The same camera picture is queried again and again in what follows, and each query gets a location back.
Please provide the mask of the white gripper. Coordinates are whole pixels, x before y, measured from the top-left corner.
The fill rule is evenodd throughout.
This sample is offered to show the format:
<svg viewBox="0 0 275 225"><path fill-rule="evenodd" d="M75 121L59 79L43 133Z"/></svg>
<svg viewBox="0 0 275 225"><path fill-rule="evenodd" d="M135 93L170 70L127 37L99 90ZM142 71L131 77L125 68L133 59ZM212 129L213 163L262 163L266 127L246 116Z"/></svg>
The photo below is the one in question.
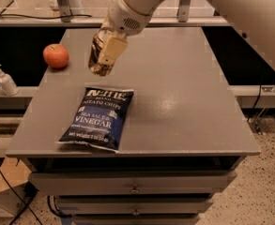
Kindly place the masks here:
<svg viewBox="0 0 275 225"><path fill-rule="evenodd" d="M126 36L138 35L163 1L165 0L111 0L102 26ZM124 38L109 35L104 39L98 62L112 66L127 47L128 42Z"/></svg>

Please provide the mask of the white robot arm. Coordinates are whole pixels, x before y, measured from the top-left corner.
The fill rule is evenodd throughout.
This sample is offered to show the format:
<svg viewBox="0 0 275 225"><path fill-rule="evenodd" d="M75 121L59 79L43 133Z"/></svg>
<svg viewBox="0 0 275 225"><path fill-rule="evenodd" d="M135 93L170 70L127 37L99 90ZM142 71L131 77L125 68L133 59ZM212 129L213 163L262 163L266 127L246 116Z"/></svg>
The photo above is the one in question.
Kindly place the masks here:
<svg viewBox="0 0 275 225"><path fill-rule="evenodd" d="M137 35L165 0L111 0L98 31L102 40L97 62L111 68L128 46L127 37ZM275 70L275 0L207 0L219 14Z"/></svg>

